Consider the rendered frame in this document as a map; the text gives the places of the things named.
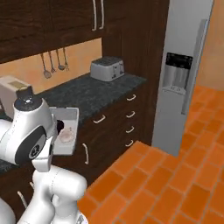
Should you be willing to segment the beige box appliance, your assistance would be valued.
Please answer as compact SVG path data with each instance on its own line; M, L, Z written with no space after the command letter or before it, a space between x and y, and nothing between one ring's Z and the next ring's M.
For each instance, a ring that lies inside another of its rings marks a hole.
M32 93L32 86L13 76L0 77L0 102L5 114L12 118L14 116L13 104L17 99L17 92L28 90Z

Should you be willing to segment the hanging metal skimmer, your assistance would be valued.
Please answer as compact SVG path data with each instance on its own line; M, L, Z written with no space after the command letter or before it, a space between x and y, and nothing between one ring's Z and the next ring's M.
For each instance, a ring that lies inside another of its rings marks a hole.
M63 71L63 70L65 70L65 66L63 66L63 65L61 65L61 64L60 64L60 55L59 55L59 50L58 50L58 49L56 49L55 51L56 51L56 54L57 54L58 69L59 69L60 71Z

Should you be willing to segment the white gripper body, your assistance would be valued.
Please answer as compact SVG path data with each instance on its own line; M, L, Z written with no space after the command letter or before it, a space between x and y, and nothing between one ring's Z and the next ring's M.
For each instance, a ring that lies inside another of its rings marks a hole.
M51 169L52 157L35 158L31 162L38 172L49 172Z

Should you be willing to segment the dark wood cupboard door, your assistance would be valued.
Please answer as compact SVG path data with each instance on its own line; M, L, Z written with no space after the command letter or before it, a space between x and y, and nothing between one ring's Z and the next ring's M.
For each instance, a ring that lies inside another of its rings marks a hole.
M51 50L100 37L94 26L92 0L50 0L52 30L45 35Z
M87 180L90 186L104 171L103 163L111 154L116 126L110 124L105 128L81 134L78 131L77 143L72 156L54 156L52 163L59 167L77 172ZM88 147L89 164L85 164L86 154L82 144Z
M101 0L96 0L97 2L97 33L102 37L104 34L104 28L102 30L99 29L102 23L102 14L101 14Z
M49 0L0 0L0 64L41 53L51 28Z

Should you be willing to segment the dark wood lower cupboard door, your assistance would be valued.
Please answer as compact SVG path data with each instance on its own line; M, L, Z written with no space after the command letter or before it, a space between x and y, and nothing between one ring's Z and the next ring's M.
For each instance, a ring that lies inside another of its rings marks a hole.
M103 163L111 154L116 126L110 124L105 128L81 134L78 131L77 143L72 156L54 156L52 163L59 167L77 172L87 180L90 186L104 171ZM86 154L82 144L88 147L89 164L85 164Z

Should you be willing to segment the white vegetable container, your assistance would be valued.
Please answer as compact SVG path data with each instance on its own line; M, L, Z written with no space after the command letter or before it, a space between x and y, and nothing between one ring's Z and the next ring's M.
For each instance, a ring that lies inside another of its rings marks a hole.
M50 107L51 112L56 118L56 134L57 138L54 142L54 155L72 155L76 143L77 130L79 125L79 109L78 108L55 108ZM64 129L71 128L73 131L73 140L68 143L62 143L59 139L57 131L57 121L61 120L64 123Z

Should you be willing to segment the hanging metal fork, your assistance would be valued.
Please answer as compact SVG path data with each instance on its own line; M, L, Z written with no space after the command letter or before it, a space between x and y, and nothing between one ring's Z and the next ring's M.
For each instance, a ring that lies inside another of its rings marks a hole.
M67 71L69 71L69 65L67 63L67 56L66 56L66 48L63 47L63 53L64 53L64 60L65 60L65 68Z

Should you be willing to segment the grey fridge freezer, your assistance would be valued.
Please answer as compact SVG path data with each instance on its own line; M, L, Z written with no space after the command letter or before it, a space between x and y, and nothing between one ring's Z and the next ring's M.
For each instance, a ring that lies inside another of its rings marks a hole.
M171 0L164 39L151 145L179 154L187 115L182 114L186 85L202 19L210 22L214 0Z

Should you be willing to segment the wide dark wood drawer front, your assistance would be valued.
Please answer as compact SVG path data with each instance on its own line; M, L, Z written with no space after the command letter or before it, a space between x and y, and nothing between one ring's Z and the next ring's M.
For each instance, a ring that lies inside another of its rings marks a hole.
M113 103L106 108L101 109L99 112L94 113L89 118L85 119L84 122L80 125L79 132L81 134L86 134L89 131L92 132L107 127L116 117L116 110L117 106ZM93 123L93 120L101 119L102 115L106 116L104 121L98 124Z

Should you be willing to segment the dark wood tall panel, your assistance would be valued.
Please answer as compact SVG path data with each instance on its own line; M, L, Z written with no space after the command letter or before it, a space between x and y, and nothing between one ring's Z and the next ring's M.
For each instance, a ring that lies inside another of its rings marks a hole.
M140 140L150 145L170 0L104 0L102 54L123 59L124 69L146 79Z

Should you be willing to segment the dark wood upper cupboard door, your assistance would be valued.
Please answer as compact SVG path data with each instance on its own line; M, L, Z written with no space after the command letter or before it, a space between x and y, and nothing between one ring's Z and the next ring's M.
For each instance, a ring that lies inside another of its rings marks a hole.
M100 37L94 26L92 0L50 0L52 30L45 35L51 50Z
M96 0L97 2L97 33L102 37L104 34L104 28L102 30L99 29L102 23L102 14L101 14L101 0Z
M0 64L41 53L51 28L49 0L0 0Z

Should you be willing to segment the silver toaster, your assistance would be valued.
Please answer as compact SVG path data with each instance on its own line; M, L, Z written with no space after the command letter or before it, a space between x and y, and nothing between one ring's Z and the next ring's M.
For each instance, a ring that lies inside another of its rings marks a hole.
M93 60L90 65L90 76L99 81L110 82L124 75L123 60L105 56Z

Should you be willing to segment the pale pink garlic bulb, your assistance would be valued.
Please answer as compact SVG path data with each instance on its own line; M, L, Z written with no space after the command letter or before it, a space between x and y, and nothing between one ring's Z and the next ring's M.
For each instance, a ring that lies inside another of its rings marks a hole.
M74 139L74 132L72 131L71 128L63 129L59 133L59 140L64 144L71 142L73 139Z

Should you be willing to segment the hanging metal spoon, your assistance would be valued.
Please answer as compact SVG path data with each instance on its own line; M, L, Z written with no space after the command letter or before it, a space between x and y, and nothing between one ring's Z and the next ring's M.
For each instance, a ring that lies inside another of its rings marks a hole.
M49 58L50 58L50 62L51 62L51 73L53 74L56 72L56 70L53 67L53 59L52 59L51 51L48 51L48 54L49 54Z

